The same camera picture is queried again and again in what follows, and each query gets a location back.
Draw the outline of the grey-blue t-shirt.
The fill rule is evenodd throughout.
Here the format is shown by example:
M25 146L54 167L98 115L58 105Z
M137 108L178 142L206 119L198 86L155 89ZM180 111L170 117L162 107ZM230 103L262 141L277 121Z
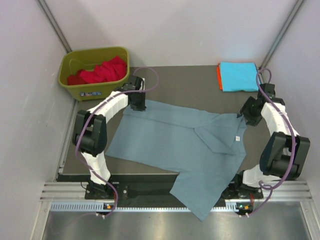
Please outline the grey-blue t-shirt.
M176 172L170 193L203 221L245 159L246 128L235 113L147 100L124 110L106 155Z

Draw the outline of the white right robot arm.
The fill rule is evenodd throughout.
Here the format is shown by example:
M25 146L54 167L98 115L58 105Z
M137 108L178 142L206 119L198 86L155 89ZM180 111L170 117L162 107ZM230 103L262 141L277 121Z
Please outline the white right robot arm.
M242 180L233 185L233 192L245 198L252 188L271 181L296 180L302 172L311 145L290 123L285 102L276 97L275 86L258 85L257 97L249 97L237 114L249 126L265 120L270 138L262 151L259 164L243 171Z

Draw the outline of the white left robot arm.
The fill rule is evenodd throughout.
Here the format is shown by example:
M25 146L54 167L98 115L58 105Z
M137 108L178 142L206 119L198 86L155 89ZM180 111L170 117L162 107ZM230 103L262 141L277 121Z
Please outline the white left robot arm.
M105 148L107 146L107 123L119 111L130 107L134 111L145 111L145 79L131 75L128 82L116 87L106 99L89 110L76 114L72 143L75 154L81 154L90 172L86 186L87 200L102 200L115 197L109 182L111 173L107 168Z

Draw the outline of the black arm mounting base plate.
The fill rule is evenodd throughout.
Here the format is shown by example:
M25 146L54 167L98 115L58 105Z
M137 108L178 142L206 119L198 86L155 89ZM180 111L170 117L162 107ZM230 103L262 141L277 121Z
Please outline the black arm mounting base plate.
M139 196L169 196L174 186L173 182L113 182L112 185L118 192L118 199L129 200ZM236 180L226 187L220 194L223 200L260 200L264 197L260 188L245 187ZM116 194L113 189L106 185L99 186L91 181L85 187L86 200L113 200Z

